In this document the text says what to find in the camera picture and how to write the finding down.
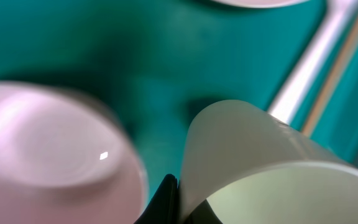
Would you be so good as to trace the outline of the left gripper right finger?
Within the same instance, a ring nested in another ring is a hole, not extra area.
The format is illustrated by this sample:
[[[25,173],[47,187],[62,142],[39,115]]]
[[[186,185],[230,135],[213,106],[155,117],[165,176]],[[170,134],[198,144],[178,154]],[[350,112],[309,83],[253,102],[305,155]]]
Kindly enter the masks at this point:
[[[188,216],[185,224],[223,224],[207,200],[200,203]]]

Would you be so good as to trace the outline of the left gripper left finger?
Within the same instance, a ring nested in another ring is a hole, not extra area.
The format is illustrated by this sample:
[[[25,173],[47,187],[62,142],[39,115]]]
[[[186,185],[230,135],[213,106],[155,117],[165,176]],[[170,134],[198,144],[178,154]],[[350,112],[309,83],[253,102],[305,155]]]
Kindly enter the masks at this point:
[[[178,180],[167,174],[135,224],[177,224]]]

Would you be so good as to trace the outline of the pink bowl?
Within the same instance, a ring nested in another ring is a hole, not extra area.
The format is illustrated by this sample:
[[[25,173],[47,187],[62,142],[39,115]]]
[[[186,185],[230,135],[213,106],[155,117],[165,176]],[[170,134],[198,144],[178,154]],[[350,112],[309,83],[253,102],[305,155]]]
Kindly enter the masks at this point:
[[[134,223],[147,199],[144,165],[100,102],[0,82],[0,223]]]

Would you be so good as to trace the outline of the white cup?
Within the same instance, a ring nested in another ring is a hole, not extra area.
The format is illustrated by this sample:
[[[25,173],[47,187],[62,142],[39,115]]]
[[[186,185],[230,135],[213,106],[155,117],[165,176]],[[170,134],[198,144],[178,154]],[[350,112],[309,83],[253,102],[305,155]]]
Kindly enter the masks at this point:
[[[245,101],[219,101],[190,124],[179,219],[203,202],[221,223],[358,223],[358,169]]]

